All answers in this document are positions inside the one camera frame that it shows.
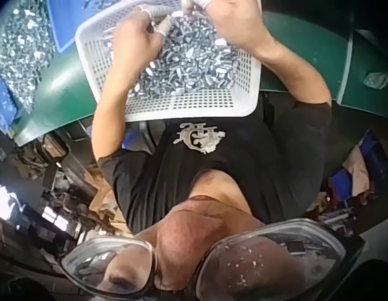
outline hand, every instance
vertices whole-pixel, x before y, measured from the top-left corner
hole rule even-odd
[[[132,85],[163,47],[164,35],[149,33],[149,24],[149,14],[135,10],[115,29],[112,71],[126,85]]]
[[[257,0],[181,0],[183,11],[192,11],[193,3],[205,9],[220,36],[248,53],[274,43]]]

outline forearm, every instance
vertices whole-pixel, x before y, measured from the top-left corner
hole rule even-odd
[[[252,54],[277,75],[298,101],[331,103],[329,89],[321,74],[272,37],[268,45],[259,47]]]
[[[125,101],[133,78],[113,69],[106,77],[92,123],[92,149],[96,160],[113,154],[122,145],[125,135]]]

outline person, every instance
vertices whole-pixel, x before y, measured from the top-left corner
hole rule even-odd
[[[278,76],[295,105],[271,129],[256,112],[240,118],[166,120],[153,155],[122,149],[128,91],[164,43],[160,33],[147,32],[147,13],[130,14],[115,30],[113,65],[94,115],[92,147],[136,242],[122,244],[90,291],[137,293],[153,282],[162,292],[186,292],[198,266],[205,265],[195,276],[201,279],[195,284],[199,300],[244,300],[232,296],[254,286],[262,287],[264,296],[292,297],[308,285],[302,263],[292,256],[309,253],[304,250],[307,236],[299,250],[290,251],[296,239],[285,241],[292,232],[249,235],[245,242],[240,235],[301,217],[314,202],[323,177],[330,92],[314,67],[272,37],[256,0],[195,2],[221,37]],[[206,257],[209,250],[214,260]],[[90,262],[92,254],[85,254]],[[149,254],[156,257],[155,267]],[[318,264],[330,262],[325,258]]]

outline black t-shirt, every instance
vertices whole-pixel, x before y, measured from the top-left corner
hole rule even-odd
[[[120,149],[99,160],[133,233],[185,201],[195,179],[229,174],[264,223],[303,216],[323,177],[331,108],[297,104],[270,130],[247,117],[171,120],[154,155]]]

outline glasses frame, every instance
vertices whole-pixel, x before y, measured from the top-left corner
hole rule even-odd
[[[146,241],[143,242],[133,238],[118,238],[118,237],[108,236],[108,238],[111,238],[111,239],[119,239],[119,240],[125,241],[126,243],[131,242],[131,243],[136,243],[136,244],[145,246],[152,255],[152,266],[150,269],[150,275],[147,280],[147,283],[141,290],[135,293],[125,293],[125,294],[109,293],[109,292],[104,292],[103,290],[98,290],[96,288],[87,287],[81,280],[71,275],[63,266],[62,261],[64,260],[64,258],[67,255],[69,255],[71,252],[75,251],[75,249],[68,251],[64,254],[61,254],[59,256],[56,256],[55,260],[59,265],[61,271],[67,276],[68,279],[70,279],[75,285],[78,285],[80,288],[84,289],[86,292],[98,297],[111,298],[113,300],[124,300],[124,301],[138,300],[142,297],[154,297],[154,298],[159,298],[161,300],[164,299],[168,301],[173,301],[173,300],[200,301],[199,297],[197,296],[197,279],[202,270],[203,264],[206,261],[206,258],[215,248],[217,248],[218,245],[220,245],[221,243],[224,243],[227,240],[230,240],[232,238],[236,238],[245,234],[249,234],[249,233],[254,233],[254,235],[255,233],[262,234],[263,232],[268,232],[267,229],[270,229],[272,227],[283,226],[285,224],[298,223],[298,222],[303,222],[305,224],[308,224],[312,228],[317,227],[323,231],[326,231],[327,233],[330,233],[344,247],[345,256],[342,258],[342,261],[340,262],[340,264],[335,264],[335,266],[328,272],[325,278],[321,279],[318,283],[314,284],[314,286],[305,290],[303,293],[299,294],[295,298],[291,298],[288,300],[301,300],[302,298],[309,297],[309,296],[313,296],[312,300],[316,300],[316,301],[326,300],[328,296],[331,296],[336,291],[336,289],[338,288],[343,278],[346,276],[346,274],[348,274],[348,272],[355,264],[356,259],[358,259],[359,255],[363,250],[365,241],[359,236],[351,236],[351,237],[342,236],[339,233],[331,230],[330,228],[327,228],[324,225],[321,225],[313,220],[306,219],[306,218],[290,219],[288,221],[266,225],[258,230],[240,233],[238,235],[232,235],[220,240],[219,242],[215,243],[212,247],[210,247],[210,249],[208,249],[208,251],[204,254],[200,262],[198,263],[198,266],[194,274],[192,275],[192,278],[188,283],[187,288],[181,291],[175,291],[175,292],[163,291],[155,287],[154,280],[158,272],[157,257],[153,246]]]

